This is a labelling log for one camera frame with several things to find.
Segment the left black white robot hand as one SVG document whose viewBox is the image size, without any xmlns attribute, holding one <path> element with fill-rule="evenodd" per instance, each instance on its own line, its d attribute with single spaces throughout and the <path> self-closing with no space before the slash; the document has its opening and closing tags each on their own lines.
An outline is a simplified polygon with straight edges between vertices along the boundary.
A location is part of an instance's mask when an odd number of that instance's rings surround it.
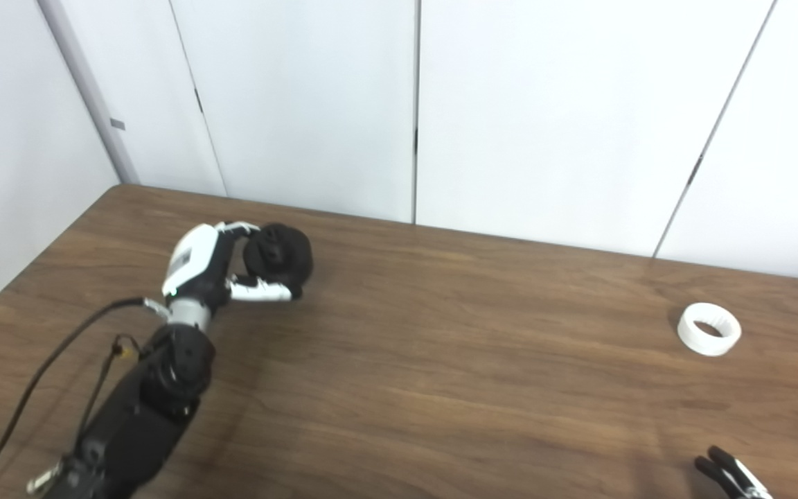
<svg viewBox="0 0 798 499">
<path fill-rule="evenodd" d="M 175 246 L 161 291 L 170 309 L 192 303 L 213 314 L 231 302 L 299 300 L 312 270 L 312 245 L 296 228 L 201 224 Z"/>
</svg>

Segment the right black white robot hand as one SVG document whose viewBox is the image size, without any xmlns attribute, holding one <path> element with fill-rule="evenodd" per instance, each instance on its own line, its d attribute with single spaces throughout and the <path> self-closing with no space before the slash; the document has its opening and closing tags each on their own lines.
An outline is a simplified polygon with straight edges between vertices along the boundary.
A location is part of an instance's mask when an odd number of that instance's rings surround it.
<svg viewBox="0 0 798 499">
<path fill-rule="evenodd" d="M 719 446 L 710 446 L 707 456 L 698 455 L 693 465 L 697 471 L 718 484 L 729 498 L 773 498 L 772 493 L 743 462 Z"/>
</svg>

